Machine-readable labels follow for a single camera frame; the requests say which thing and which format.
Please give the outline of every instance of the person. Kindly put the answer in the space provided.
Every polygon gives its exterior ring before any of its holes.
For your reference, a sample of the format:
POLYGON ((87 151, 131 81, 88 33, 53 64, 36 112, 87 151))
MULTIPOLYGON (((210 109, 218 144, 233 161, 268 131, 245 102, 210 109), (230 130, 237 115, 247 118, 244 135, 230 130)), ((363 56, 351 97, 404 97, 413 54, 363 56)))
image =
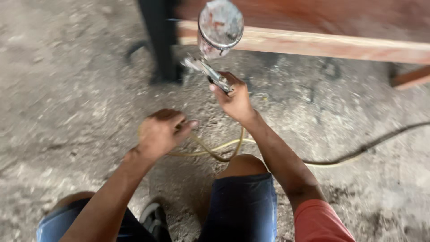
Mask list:
MULTIPOLYGON (((291 203, 295 241, 354 241, 311 171, 252 108, 246 84, 229 72, 221 74, 233 85, 233 91, 226 94, 213 84, 210 90, 222 109, 252 135, 264 163, 252 155, 237 155, 215 177, 209 212, 198 241, 275 241, 276 193, 272 176, 291 203)), ((150 204, 140 221, 127 204, 157 160, 184 140, 195 125, 196 121, 186 121, 182 112, 171 109, 148 116, 139 127, 139 144, 125 154, 104 186, 96 193, 80 192, 60 200, 39 223, 37 240, 171 241, 159 203, 150 204)))

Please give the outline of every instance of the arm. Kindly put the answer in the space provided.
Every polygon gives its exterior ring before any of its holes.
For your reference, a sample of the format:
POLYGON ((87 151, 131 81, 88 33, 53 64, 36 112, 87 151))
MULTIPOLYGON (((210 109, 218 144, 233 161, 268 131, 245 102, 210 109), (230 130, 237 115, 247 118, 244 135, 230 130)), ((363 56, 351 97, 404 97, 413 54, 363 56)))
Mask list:
POLYGON ((181 112, 162 109, 147 117, 139 127, 139 144, 91 198, 61 238, 61 242, 115 241, 127 204, 145 174, 157 159, 177 146, 196 121, 185 120, 181 112))
POLYGON ((299 204, 309 199, 325 201, 312 172, 252 108, 246 84, 229 72, 221 74, 233 84, 233 91, 227 95, 213 84, 210 89, 216 95, 223 110, 240 122, 255 139, 264 162, 288 196, 293 211, 299 204))

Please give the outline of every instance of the red shirt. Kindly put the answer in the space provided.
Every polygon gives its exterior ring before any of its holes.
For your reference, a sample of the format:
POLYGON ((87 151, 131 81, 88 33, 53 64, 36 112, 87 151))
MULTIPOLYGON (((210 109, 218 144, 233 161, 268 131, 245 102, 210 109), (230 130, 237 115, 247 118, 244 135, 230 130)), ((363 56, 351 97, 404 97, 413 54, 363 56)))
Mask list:
POLYGON ((298 206, 294 228, 296 242, 355 242, 333 208, 319 199, 298 206))

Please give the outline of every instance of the wooden plank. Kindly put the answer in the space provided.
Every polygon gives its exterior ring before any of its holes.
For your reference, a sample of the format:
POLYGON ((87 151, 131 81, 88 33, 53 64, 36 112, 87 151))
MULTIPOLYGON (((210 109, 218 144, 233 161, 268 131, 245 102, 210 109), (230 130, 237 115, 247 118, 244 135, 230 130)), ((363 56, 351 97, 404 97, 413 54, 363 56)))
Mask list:
MULTIPOLYGON (((197 45, 197 22, 179 21, 182 45, 197 45)), ((430 43, 315 34, 246 26, 235 47, 310 56, 327 56, 372 61, 430 64, 430 43)))
MULTIPOLYGON (((179 19, 196 21, 209 0, 182 0, 179 19)), ((231 0, 246 26, 430 42, 429 0, 231 0)))
POLYGON ((414 85, 430 82, 430 66, 395 77, 391 86, 403 90, 414 85))

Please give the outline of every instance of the forearm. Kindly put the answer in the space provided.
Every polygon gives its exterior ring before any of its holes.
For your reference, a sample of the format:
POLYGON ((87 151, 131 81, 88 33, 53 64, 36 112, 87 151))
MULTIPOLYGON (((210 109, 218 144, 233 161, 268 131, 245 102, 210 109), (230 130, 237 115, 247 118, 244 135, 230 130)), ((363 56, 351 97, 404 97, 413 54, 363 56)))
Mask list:
POLYGON ((323 199, 312 172, 257 111, 254 118, 244 122, 243 126, 257 142, 267 167, 289 196, 294 209, 298 205, 295 203, 303 199, 323 199))
POLYGON ((79 213, 60 241, 115 241, 127 204, 150 168, 149 163, 137 168, 129 161, 123 162, 79 213))

